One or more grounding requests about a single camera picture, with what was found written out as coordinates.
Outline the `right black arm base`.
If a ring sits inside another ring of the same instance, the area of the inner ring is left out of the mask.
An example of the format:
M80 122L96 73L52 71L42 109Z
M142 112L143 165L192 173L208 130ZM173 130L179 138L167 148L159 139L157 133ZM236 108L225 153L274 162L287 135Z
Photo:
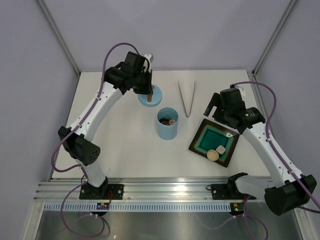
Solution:
M245 200L248 195L238 191L235 185L228 183L213 183L206 187L211 192L213 200Z

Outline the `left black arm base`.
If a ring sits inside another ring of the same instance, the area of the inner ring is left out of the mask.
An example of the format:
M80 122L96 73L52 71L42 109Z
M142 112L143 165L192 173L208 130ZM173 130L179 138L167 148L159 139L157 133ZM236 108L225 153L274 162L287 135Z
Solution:
M108 184L105 186L94 187L89 183L80 188L80 200L122 200L124 195L123 184Z

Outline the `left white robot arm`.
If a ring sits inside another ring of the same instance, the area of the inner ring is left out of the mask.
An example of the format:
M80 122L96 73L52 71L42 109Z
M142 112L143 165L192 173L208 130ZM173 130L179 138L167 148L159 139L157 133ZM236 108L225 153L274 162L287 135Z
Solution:
M87 176L86 192L103 199L108 194L108 178L98 162L101 153L92 140L112 106L129 90L140 95L153 94L152 54L128 52L125 60L103 71L102 83L87 108L69 127L60 127L63 148Z

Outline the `blue cylindrical lunch container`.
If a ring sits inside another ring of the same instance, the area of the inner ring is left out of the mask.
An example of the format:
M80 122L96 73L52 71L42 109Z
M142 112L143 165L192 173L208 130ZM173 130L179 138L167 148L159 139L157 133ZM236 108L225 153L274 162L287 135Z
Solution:
M157 134L161 139L169 141L176 137L178 133L179 114L175 109L171 107L164 107L160 109L157 113L156 120ZM162 124L163 121L169 122L170 120L175 120L175 124Z

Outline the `metal tongs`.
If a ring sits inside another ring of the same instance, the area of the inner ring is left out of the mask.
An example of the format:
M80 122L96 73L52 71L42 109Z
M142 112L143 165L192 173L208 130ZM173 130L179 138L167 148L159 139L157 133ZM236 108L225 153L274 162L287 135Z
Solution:
M178 90L185 117L188 119L192 112L193 101L196 92L196 81L179 79Z

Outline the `blue container lid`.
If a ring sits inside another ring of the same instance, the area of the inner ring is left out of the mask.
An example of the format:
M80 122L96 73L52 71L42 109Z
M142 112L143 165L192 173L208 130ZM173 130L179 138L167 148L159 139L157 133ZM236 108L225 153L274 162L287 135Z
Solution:
M159 105L163 99L162 90L157 85L152 85L153 94L145 95L139 94L138 100L146 107L155 107Z

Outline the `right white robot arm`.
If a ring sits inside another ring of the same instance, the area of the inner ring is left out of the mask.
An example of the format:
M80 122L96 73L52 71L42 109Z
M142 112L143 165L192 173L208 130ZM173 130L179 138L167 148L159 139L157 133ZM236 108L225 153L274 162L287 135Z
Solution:
M269 120L255 108L246 108L241 91L235 87L214 93L204 112L208 116L216 108L213 119L236 129L254 148L265 167L271 182L246 173L229 177L227 193L232 198L242 194L265 201L277 216L305 205L313 199L317 181L304 175L287 157L269 131Z

